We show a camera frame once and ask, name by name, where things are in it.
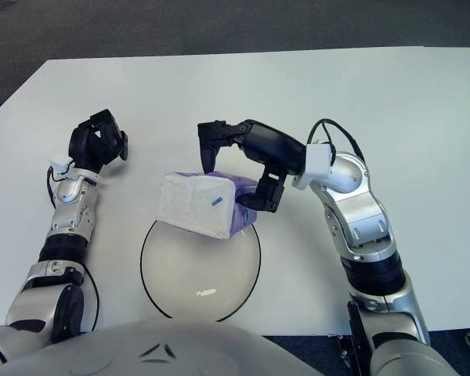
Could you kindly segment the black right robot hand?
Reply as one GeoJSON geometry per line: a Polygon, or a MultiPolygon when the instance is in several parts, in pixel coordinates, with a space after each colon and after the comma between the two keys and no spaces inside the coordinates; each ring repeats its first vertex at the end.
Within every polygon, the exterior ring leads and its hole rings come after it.
{"type": "Polygon", "coordinates": [[[237,203],[256,211],[276,212],[286,178],[305,167],[306,146],[289,135],[251,119],[237,125],[211,121],[197,125],[201,164],[205,173],[215,170],[219,149],[238,145],[244,155],[264,166],[255,191],[243,193],[237,203]]]}

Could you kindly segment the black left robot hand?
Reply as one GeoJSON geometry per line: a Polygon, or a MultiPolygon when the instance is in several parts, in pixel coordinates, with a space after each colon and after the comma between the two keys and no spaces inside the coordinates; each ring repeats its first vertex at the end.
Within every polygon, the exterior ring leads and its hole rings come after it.
{"type": "Polygon", "coordinates": [[[108,109],[101,110],[74,129],[68,156],[76,168],[99,174],[117,157],[128,159],[128,135],[119,129],[108,109]]]}

